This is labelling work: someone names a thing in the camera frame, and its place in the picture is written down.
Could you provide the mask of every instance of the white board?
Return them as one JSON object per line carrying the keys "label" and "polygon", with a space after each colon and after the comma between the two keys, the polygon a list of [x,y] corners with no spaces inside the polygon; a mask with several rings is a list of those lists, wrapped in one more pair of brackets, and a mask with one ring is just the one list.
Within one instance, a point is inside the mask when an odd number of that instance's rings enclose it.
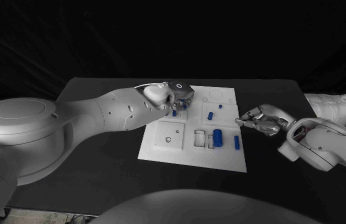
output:
{"label": "white board", "polygon": [[[165,117],[145,125],[138,159],[244,173],[241,134],[234,123],[239,118],[234,89],[190,87],[194,95],[188,109],[177,111],[175,116],[169,110]],[[208,112],[213,112],[211,120],[207,120]],[[221,147],[210,144],[214,129],[221,131]]]}

